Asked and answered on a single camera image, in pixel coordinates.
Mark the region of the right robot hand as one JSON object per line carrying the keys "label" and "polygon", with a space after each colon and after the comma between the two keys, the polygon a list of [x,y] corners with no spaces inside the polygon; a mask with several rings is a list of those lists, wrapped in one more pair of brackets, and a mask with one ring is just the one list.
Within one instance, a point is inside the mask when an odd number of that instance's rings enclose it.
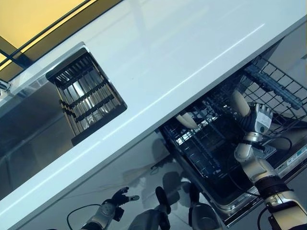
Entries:
{"label": "right robot hand", "polygon": [[273,112],[264,104],[249,103],[249,106],[249,115],[237,119],[239,126],[245,132],[265,134],[270,129]]}

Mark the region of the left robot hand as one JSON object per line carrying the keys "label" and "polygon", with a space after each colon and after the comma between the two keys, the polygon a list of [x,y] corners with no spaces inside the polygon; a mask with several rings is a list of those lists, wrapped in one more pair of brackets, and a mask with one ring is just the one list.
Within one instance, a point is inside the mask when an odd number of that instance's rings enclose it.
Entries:
{"label": "left robot hand", "polygon": [[129,187],[123,187],[119,189],[111,198],[111,203],[119,207],[128,202],[137,201],[140,199],[138,195],[127,196],[126,193],[129,191]]}

